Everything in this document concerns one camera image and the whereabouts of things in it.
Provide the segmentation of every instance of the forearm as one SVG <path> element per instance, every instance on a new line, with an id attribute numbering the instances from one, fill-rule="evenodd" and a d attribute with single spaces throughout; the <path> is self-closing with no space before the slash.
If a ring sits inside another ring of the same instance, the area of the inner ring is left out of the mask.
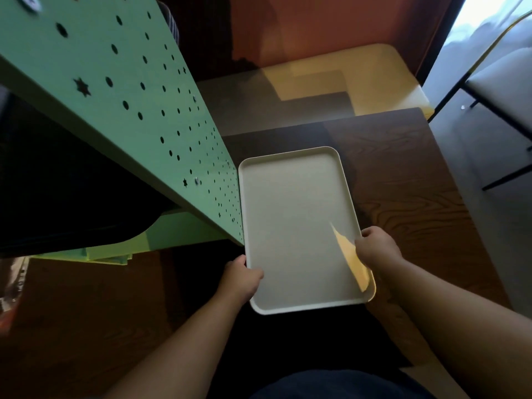
<path id="1" fill-rule="evenodd" d="M 205 397 L 240 308 L 216 294 L 105 398 Z"/>
<path id="2" fill-rule="evenodd" d="M 532 397 L 532 322 L 403 260 L 379 263 L 394 297 L 474 397 Z"/>

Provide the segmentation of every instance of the mint green pegboard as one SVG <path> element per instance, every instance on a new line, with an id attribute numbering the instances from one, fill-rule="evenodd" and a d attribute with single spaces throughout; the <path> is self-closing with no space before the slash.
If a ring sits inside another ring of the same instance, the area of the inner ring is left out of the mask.
<path id="1" fill-rule="evenodd" d="M 237 170 L 156 1 L 39 1 L 0 0 L 0 83 L 243 244 Z"/>

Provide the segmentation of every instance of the gray chair seat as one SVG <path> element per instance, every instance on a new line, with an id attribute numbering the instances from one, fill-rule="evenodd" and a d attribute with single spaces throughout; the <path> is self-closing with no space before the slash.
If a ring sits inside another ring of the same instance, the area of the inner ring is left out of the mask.
<path id="1" fill-rule="evenodd" d="M 532 48 L 515 50 L 473 74 L 465 88 L 532 131 Z"/>

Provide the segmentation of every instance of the metal screw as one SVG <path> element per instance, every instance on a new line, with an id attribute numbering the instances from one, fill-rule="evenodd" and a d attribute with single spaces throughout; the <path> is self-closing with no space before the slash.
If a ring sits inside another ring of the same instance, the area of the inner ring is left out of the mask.
<path id="1" fill-rule="evenodd" d="M 33 12 L 41 12 L 43 9 L 39 0 L 20 0 L 20 2 Z"/>

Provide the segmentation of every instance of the left hand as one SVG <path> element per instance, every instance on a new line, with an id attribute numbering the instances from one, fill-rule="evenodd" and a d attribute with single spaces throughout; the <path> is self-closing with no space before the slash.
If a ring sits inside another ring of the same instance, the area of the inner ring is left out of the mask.
<path id="1" fill-rule="evenodd" d="M 216 295 L 242 306 L 255 295 L 264 277 L 261 268 L 247 268 L 246 255 L 226 264 Z"/>

